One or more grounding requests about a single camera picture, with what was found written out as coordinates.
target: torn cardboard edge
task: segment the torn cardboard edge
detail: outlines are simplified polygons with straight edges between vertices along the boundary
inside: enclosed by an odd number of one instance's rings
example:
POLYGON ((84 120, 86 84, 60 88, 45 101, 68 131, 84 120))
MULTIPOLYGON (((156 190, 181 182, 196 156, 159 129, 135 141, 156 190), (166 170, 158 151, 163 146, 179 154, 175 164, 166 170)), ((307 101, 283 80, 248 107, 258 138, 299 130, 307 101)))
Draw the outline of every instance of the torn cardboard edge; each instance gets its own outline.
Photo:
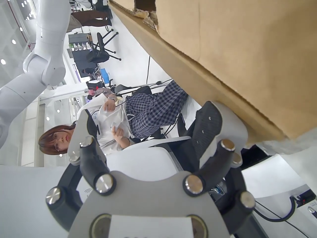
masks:
POLYGON ((155 31, 155 28, 149 28, 145 21, 146 27, 143 22, 144 19, 134 17, 135 15, 131 14, 129 10, 122 8, 122 6, 117 5, 112 0, 109 0, 109 6, 145 51, 194 100, 200 105, 203 105, 206 101, 218 101, 231 108, 246 124, 249 133, 249 143, 287 138, 273 122, 260 113, 253 105, 212 75, 198 62, 165 42, 155 31), (193 80, 195 82, 188 86, 187 81, 193 80))
POLYGON ((116 3, 113 0, 108 0, 108 3, 115 4, 118 7, 120 7, 121 9, 123 9, 124 11, 128 12, 129 14, 143 19, 144 24, 146 24, 147 26, 149 26, 153 30, 156 30, 156 27, 158 25, 158 18, 156 16, 155 11, 149 12, 149 11, 143 11, 140 9, 135 9, 134 11, 130 11, 129 9, 124 8, 123 6, 121 6, 120 4, 116 3))

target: white floor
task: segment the white floor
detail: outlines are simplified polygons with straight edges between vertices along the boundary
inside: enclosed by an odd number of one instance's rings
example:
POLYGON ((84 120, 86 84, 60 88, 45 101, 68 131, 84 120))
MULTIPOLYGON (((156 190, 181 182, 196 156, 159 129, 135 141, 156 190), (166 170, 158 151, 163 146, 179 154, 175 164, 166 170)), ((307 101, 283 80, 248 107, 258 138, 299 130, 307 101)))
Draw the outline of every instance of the white floor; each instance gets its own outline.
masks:
MULTIPOLYGON (((116 51, 116 54, 110 54, 121 58, 122 60, 119 61, 114 58, 110 58, 108 61, 101 63, 100 67, 106 69, 109 78, 113 79, 113 84, 133 86, 146 83, 156 83, 157 81, 164 82, 170 79, 170 76, 152 58, 150 58, 149 76, 146 82, 149 55, 115 14, 113 14, 112 28, 114 31, 105 37, 104 42, 107 41, 115 32, 118 32, 119 35, 111 40, 106 45, 106 48, 111 51, 116 51)), ((90 27, 89 29, 94 43, 97 41, 98 32, 102 35, 107 33, 104 27, 90 27)), ((155 93, 162 90, 163 88, 158 88, 152 90, 152 92, 155 93)), ((189 98, 189 101, 186 103, 182 111, 187 128, 195 120, 195 113, 199 108, 200 105, 192 98, 189 98)), ((177 137, 177 128, 174 127, 167 136, 177 137)))

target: white robot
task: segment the white robot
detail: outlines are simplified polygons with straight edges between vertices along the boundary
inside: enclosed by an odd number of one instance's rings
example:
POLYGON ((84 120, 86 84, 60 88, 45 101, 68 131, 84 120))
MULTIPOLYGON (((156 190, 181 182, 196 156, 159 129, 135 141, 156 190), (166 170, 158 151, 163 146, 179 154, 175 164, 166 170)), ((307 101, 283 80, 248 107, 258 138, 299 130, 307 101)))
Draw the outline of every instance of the white robot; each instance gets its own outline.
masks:
POLYGON ((65 76, 62 51, 70 18, 68 0, 39 0, 36 44, 23 62, 22 74, 0 89, 0 147, 12 120, 47 86, 58 85, 65 76))
MULTIPOLYGON (((0 89, 0 147, 12 120, 47 86, 62 81, 70 13, 68 0, 39 0, 36 45, 24 61, 25 74, 0 89)), ((255 207, 239 169, 247 137, 231 110, 206 102, 183 137, 136 144, 107 161, 90 114, 82 112, 68 148, 70 165, 49 190, 46 204, 70 238, 229 237, 255 207), (146 160, 149 152, 159 155, 164 172, 150 157, 146 160), (142 156, 142 162, 131 163, 133 154, 142 156), (107 164, 115 159, 121 167, 107 164), (145 177, 155 170, 158 177, 145 177), (76 191, 82 176, 94 190, 84 204, 76 191), (214 203, 208 191, 224 177, 227 192, 214 203)))

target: black chair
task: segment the black chair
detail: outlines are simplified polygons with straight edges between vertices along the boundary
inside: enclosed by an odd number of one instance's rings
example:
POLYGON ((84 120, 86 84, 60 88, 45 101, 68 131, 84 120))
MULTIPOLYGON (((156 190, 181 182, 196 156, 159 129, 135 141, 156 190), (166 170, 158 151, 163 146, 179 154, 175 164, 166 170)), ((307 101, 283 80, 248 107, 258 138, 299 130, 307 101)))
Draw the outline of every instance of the black chair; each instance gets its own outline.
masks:
POLYGON ((98 88, 103 88, 103 87, 105 87, 105 84, 104 84, 102 81, 100 81, 100 82, 98 82, 98 83, 86 82, 86 85, 87 85, 88 89, 96 89, 97 87, 98 87, 98 88))
POLYGON ((111 52, 111 53, 115 54, 116 53, 115 51, 110 51, 110 50, 105 48, 106 44, 108 44, 119 33, 116 32, 107 42, 105 42, 105 43, 103 42, 103 39, 108 34, 110 34, 112 31, 113 31, 113 29, 111 29, 109 32, 107 32, 105 36, 102 36, 100 33, 97 33, 98 43, 97 44, 93 43, 92 51, 90 51, 87 54, 86 59, 88 62, 93 62, 93 63, 97 64, 97 63, 108 61, 110 57, 117 59, 117 60, 121 60, 121 58, 114 57, 108 53, 108 52, 111 52))

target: checkered fabric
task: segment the checkered fabric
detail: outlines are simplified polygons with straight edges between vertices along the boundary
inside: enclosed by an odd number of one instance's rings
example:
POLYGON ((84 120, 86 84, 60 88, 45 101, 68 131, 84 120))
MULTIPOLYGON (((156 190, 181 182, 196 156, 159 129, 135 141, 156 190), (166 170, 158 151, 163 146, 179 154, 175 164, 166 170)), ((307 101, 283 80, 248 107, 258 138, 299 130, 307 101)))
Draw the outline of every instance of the checkered fabric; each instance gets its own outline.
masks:
POLYGON ((161 126, 176 122, 188 95, 174 81, 158 94, 135 94, 126 101, 127 114, 132 134, 137 138, 146 138, 161 126))

